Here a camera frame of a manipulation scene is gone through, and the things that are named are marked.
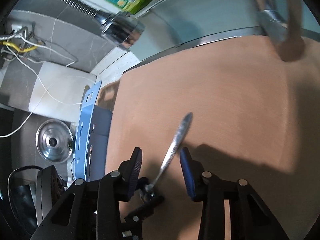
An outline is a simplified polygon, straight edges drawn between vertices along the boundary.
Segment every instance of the faucet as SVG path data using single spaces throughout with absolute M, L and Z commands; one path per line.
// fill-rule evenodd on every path
M 144 25 L 128 12 L 113 14 L 96 10 L 79 0 L 60 1 L 90 17 L 102 30 L 101 36 L 121 49 L 130 48 L 144 31 Z
M 287 0 L 288 21 L 278 13 L 274 0 L 256 0 L 258 21 L 270 37 L 283 61 L 301 58 L 304 41 L 301 38 L 301 0 Z

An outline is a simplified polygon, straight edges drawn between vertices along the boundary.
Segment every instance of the black cable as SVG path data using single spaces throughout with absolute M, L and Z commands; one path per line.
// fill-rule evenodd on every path
M 73 155 L 73 159 L 72 159 L 72 161 L 70 163 L 70 170 L 71 170 L 71 174 L 72 174 L 71 180 L 73 180 L 75 178 L 75 176 L 73 176 L 73 172 L 72 172 L 72 163 L 73 163 L 74 160 L 75 160 L 75 156 Z
M 17 172 L 20 172 L 20 171 L 25 171 L 25 170 L 30 170 L 30 169 L 38 169 L 38 170 L 43 170 L 43 168 L 39 167 L 39 166 L 36 166 L 36 165 L 29 165 L 29 166 L 24 166 L 24 167 L 21 167 L 21 168 L 17 168 L 15 169 L 13 172 L 10 173 L 9 177 L 8 177 L 8 198 L 9 198 L 9 204 L 10 204 L 10 208 L 11 208 L 11 211 L 13 213 L 13 216 L 15 218 L 15 220 L 18 222 L 18 224 L 25 229 L 25 227 L 20 223 L 18 217 L 16 216 L 14 210 L 13 210 L 13 207 L 12 207 L 12 202 L 11 202 L 11 190 L 10 190 L 10 180 L 12 178 L 12 176 L 14 174 L 16 174 Z

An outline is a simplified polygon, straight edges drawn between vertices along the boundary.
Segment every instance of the wooden surface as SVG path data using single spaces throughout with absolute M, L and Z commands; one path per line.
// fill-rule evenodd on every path
M 305 39 L 299 61 L 282 62 L 269 38 L 219 41 L 124 74 L 117 93 L 106 173 L 143 151 L 140 176 L 154 179 L 187 112 L 184 145 L 221 179 L 247 179 L 292 240 L 320 212 L 320 44 Z M 201 203 L 187 196 L 179 155 L 157 185 L 166 198 L 144 221 L 145 240 L 196 240 Z M 137 196 L 122 214 L 140 205 Z

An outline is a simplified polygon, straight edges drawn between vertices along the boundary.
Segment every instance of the screw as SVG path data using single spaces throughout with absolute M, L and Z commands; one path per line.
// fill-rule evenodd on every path
M 209 172 L 209 171 L 204 171 L 204 172 L 202 172 L 202 177 L 204 177 L 204 178 L 210 178 L 212 176 L 212 174 L 211 174 L 211 172 Z
M 76 179 L 75 180 L 75 185 L 77 185 L 77 186 L 79 186 L 79 185 L 81 185 L 83 183 L 84 183 L 84 179 Z
M 120 172 L 119 172 L 119 171 L 112 171 L 112 172 L 110 173 L 110 176 L 113 177 L 113 178 L 116 178 L 116 177 L 118 177 L 119 175 L 120 175 Z
M 239 183 L 241 186 L 246 186 L 246 185 L 248 185 L 248 182 L 247 182 L 245 179 L 239 179 L 238 183 Z

